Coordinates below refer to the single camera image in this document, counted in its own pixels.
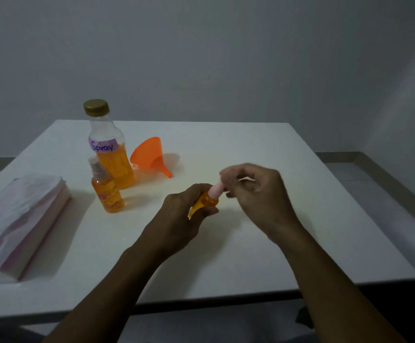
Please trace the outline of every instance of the white wall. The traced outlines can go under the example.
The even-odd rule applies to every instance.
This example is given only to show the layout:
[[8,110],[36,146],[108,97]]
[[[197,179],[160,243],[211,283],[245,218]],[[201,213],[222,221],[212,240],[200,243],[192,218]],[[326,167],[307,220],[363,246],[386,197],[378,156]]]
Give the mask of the white wall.
[[415,60],[377,116],[363,151],[415,193]]
[[90,98],[358,150],[414,55],[415,0],[0,0],[0,156]]

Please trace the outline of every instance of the pink cap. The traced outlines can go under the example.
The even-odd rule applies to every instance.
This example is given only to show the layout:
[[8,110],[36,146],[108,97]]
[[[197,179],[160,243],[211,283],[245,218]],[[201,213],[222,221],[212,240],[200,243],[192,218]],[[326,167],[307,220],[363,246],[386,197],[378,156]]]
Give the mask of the pink cap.
[[222,195],[223,190],[225,189],[225,185],[222,182],[218,182],[216,185],[213,185],[207,194],[213,200],[218,200],[218,198]]

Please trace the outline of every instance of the bottle label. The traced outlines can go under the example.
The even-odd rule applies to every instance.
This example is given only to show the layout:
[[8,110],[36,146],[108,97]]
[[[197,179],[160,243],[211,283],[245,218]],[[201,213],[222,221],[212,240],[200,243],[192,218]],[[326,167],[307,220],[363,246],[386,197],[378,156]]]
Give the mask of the bottle label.
[[95,141],[89,138],[89,144],[91,149],[93,149],[97,153],[108,153],[119,149],[119,145],[115,138],[109,139],[107,141]]

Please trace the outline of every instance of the gold bottle cap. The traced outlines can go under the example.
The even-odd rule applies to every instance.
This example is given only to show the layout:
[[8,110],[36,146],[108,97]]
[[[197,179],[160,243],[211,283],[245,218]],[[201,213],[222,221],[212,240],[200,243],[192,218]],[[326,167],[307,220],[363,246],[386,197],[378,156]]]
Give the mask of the gold bottle cap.
[[109,113],[109,105],[101,99],[93,99],[84,102],[84,110],[88,116],[105,116]]

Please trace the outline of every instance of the small orange spray bottle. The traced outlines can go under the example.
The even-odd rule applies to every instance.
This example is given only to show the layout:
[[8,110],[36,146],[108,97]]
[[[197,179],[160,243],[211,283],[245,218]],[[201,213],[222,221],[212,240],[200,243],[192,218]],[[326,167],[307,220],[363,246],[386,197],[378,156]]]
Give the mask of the small orange spray bottle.
[[112,175],[106,171],[97,156],[89,158],[92,168],[92,185],[100,198],[104,210],[108,213],[117,213],[123,209],[124,201]]
[[222,195],[225,185],[222,182],[218,182],[216,185],[213,185],[208,191],[201,194],[198,201],[195,202],[193,207],[188,212],[188,219],[190,219],[197,210],[202,207],[215,207],[218,203],[218,198]]

